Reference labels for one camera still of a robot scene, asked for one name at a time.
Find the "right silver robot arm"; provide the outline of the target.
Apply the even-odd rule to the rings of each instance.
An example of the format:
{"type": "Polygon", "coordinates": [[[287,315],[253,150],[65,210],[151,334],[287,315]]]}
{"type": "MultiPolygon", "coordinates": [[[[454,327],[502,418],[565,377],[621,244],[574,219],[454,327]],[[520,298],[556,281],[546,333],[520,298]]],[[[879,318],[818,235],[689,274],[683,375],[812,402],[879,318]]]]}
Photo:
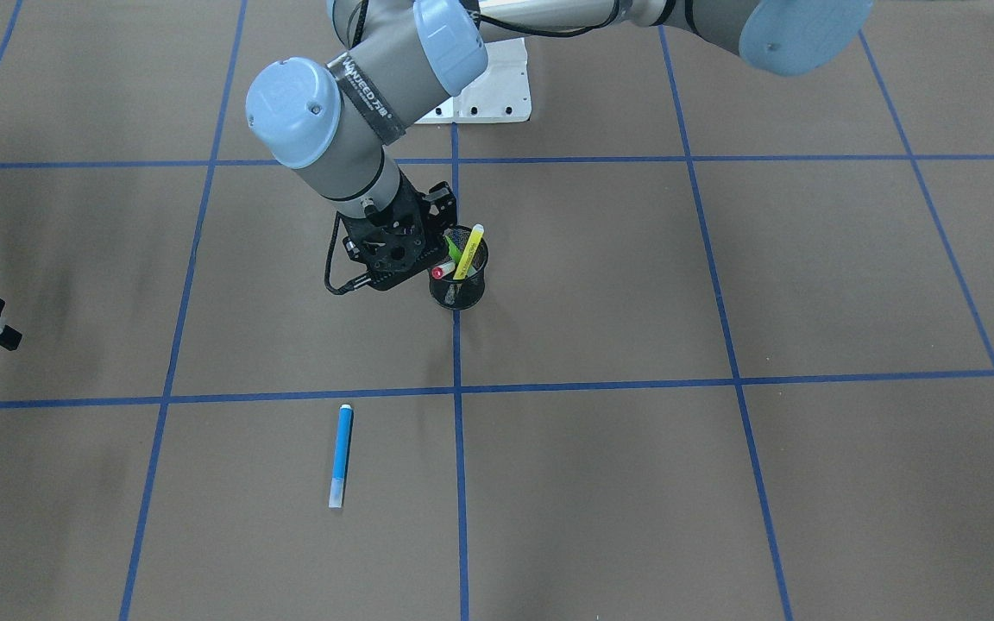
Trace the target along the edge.
{"type": "Polygon", "coordinates": [[[612,25],[678,28],[753,68],[798,76],[839,55],[871,1],[330,1],[343,50],[327,64],[276,60],[246,91],[246,125],[336,210],[364,272],[386,291],[436,267],[456,223],[446,182],[415,189],[387,147],[489,66],[489,43],[579,38],[612,25]]]}

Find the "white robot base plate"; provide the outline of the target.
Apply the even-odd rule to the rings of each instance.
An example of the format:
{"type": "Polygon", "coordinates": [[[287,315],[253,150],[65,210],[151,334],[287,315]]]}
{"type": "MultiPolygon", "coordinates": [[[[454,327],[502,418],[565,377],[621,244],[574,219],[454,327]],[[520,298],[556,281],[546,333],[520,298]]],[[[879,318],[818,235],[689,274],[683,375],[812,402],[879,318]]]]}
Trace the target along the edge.
{"type": "Polygon", "coordinates": [[[497,125],[532,118],[528,51],[522,38],[487,43],[488,66],[461,94],[435,106],[418,123],[497,125]]]}

